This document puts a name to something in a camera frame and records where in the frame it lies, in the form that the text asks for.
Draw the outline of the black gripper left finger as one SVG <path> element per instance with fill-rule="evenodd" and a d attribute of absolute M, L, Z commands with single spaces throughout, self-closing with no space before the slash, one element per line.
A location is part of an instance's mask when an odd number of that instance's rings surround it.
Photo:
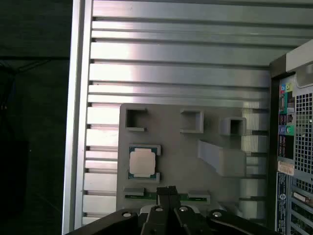
<path fill-rule="evenodd" d="M 158 188 L 148 213 L 122 209 L 69 232 L 70 235 L 168 235 L 169 188 Z"/>

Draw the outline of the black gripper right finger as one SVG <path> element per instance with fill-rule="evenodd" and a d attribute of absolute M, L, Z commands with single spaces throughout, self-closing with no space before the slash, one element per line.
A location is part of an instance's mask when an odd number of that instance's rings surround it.
<path fill-rule="evenodd" d="M 169 186 L 170 235 L 269 235 L 270 230 L 224 210 L 216 209 L 204 216 L 183 206 L 175 186 Z"/>

